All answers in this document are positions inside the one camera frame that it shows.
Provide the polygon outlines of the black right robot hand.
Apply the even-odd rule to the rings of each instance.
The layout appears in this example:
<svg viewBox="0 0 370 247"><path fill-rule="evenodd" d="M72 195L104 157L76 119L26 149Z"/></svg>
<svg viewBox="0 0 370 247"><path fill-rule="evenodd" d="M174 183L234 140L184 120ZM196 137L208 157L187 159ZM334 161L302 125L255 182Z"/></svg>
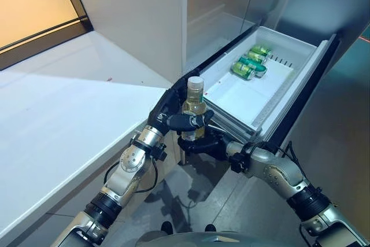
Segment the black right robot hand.
<svg viewBox="0 0 370 247"><path fill-rule="evenodd" d="M186 155L204 153L218 161L228 160L226 149L230 142L231 137L218 131L206 131L203 138L194 141L187 141L182 137L177 139L177 144Z"/></svg>

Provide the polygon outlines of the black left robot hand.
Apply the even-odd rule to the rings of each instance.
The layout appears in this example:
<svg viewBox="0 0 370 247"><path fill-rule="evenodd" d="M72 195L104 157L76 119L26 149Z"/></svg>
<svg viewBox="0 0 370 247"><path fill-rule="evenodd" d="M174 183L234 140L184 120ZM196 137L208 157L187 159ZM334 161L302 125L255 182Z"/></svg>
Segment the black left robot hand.
<svg viewBox="0 0 370 247"><path fill-rule="evenodd" d="M187 92L187 81L180 79L167 89L149 113L147 125L157 129L162 135L168 131L190 132L205 127L214 115L207 110L200 115L180 113Z"/></svg>

